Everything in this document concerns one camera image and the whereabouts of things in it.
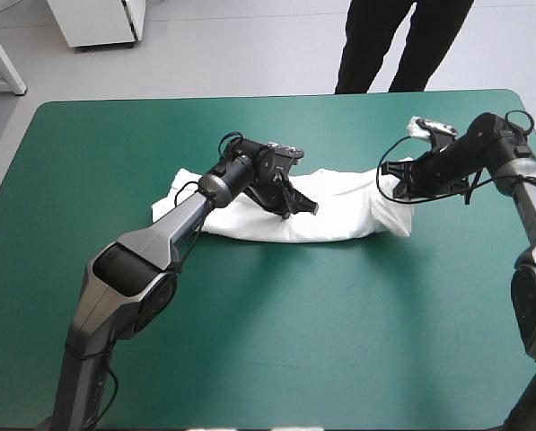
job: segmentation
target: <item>green table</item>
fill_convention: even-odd
[[[180,167],[215,163],[224,133],[300,146],[293,174],[365,171],[412,115],[464,131],[521,108],[509,91],[41,106],[0,188],[0,427],[51,413],[84,263],[148,225]],[[498,425],[535,371],[509,295],[526,246],[493,186],[469,207],[418,207],[407,239],[203,235],[171,306],[117,345],[120,392],[99,427]]]

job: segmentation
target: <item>black cable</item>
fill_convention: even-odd
[[[220,139],[220,143],[217,145],[217,153],[220,156],[220,159],[224,159],[224,152],[222,151],[222,144],[230,140],[232,142],[234,139],[243,139],[242,132],[230,132],[226,136],[224,136],[222,139]]]
[[[213,206],[214,206],[214,203],[210,199],[208,199],[206,202],[207,202],[208,208],[206,209],[204,214],[200,217],[200,220],[198,222],[198,228],[196,229],[196,234],[194,235],[194,238],[192,239],[191,244],[189,245],[189,247],[186,250],[186,252],[184,252],[183,256],[181,257],[180,261],[178,262],[178,265],[175,268],[171,269],[171,270],[164,271],[165,274],[174,275],[174,274],[179,273],[181,271],[182,266],[184,265],[184,262],[186,261],[186,259],[188,258],[189,254],[192,252],[192,250],[194,249],[194,246],[196,245],[196,241],[198,240],[199,235],[202,233],[202,229],[204,228],[204,222],[206,221],[206,217],[209,214],[211,208],[213,208]]]
[[[514,113],[520,113],[520,114],[523,114],[525,117],[527,117],[527,119],[529,120],[529,128],[527,128],[527,130],[524,130],[523,131],[523,135],[524,136],[528,136],[531,134],[531,132],[535,129],[535,119],[532,117],[532,115],[527,112],[526,110],[510,110],[509,112],[507,112],[505,114],[505,121],[507,122],[507,124],[509,124],[509,126],[511,126],[512,129],[514,130],[518,130],[520,129],[519,127],[517,127],[516,124],[512,123],[510,120],[509,120],[509,115],[511,114],[514,114]]]
[[[116,399],[116,395],[118,395],[118,387],[119,387],[118,377],[116,377],[116,374],[112,371],[112,369],[108,365],[108,362],[106,362],[106,356],[103,356],[101,361],[102,361],[102,365],[104,365],[104,368],[106,369],[106,372],[110,375],[110,377],[112,378],[112,381],[114,382],[114,390],[112,391],[112,396],[110,397],[110,401],[108,401],[108,404],[106,404],[104,409],[102,409],[102,412],[98,415],[96,420],[94,420],[94,423],[92,424],[93,427],[95,427],[96,424],[100,422],[100,419],[104,417],[104,415],[108,412],[108,410],[112,406],[112,403]]]
[[[177,207],[178,206],[178,196],[180,195],[180,193],[182,191],[184,191],[186,189],[186,187],[189,185],[189,184],[196,184],[198,185],[198,182],[197,181],[188,181],[186,184],[184,184],[183,186],[181,186],[181,188],[176,192],[176,196],[174,196],[174,207]]]

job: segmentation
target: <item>black robot arm segment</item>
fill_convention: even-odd
[[[457,140],[430,130],[431,151],[416,161],[384,163],[382,174],[400,178],[395,198],[436,198],[468,193],[467,177],[487,169],[496,188],[513,198],[530,246],[515,263],[511,297],[525,350],[536,361],[536,157],[527,143],[531,131],[513,124],[508,115],[482,114]],[[503,429],[536,431],[536,375]]]
[[[244,192],[264,210],[288,218],[291,214],[315,214],[318,205],[294,189],[287,174],[303,158],[303,150],[279,144],[260,144],[239,132],[224,136],[227,141],[220,161],[199,181],[215,207],[226,207]]]
[[[93,430],[110,357],[118,339],[130,339],[170,303],[177,276],[194,241],[180,257],[179,247],[199,232],[215,207],[227,206],[242,191],[281,216],[315,213],[317,204],[287,179],[303,151],[263,145],[241,134],[220,162],[204,175],[199,189],[145,229],[124,233],[86,266],[80,301],[70,324],[54,413],[39,429]]]

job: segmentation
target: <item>wire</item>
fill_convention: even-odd
[[[118,377],[116,377],[116,374],[112,371],[112,369],[108,365],[108,362],[106,362],[106,356],[103,356],[101,361],[102,361],[102,365],[104,365],[104,368],[106,369],[106,372],[110,375],[110,377],[112,378],[112,381],[114,382],[114,390],[112,391],[112,396],[110,397],[110,401],[108,401],[108,404],[106,404],[104,409],[102,409],[102,412],[98,415],[96,420],[94,420],[94,423],[92,424],[93,427],[95,427],[96,424],[100,422],[100,419],[102,419],[104,415],[108,412],[110,407],[112,407],[112,403],[116,399],[116,395],[118,395],[118,387],[119,387]]]
[[[184,191],[186,189],[186,187],[189,185],[189,184],[196,184],[198,185],[198,182],[197,181],[188,181],[186,184],[184,184],[183,186],[180,187],[180,189],[176,192],[176,196],[174,196],[174,207],[177,207],[178,206],[178,196],[180,195],[180,193],[182,191]]]
[[[17,4],[21,3],[22,0],[17,0],[16,2],[12,3],[12,4],[9,4],[8,6],[6,7],[3,7],[2,9],[0,9],[0,13],[1,12],[4,12],[4,11],[7,11],[8,9],[10,9],[11,7],[14,7],[16,6]]]
[[[230,132],[226,136],[224,136],[222,139],[220,139],[220,143],[217,145],[217,153],[220,156],[220,159],[224,159],[224,152],[222,151],[222,144],[230,140],[232,142],[235,139],[243,139],[242,132]]]

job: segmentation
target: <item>leg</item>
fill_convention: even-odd
[[[336,94],[367,92],[413,0],[352,0]]]
[[[455,40],[473,0],[418,0],[390,92],[422,92]]]

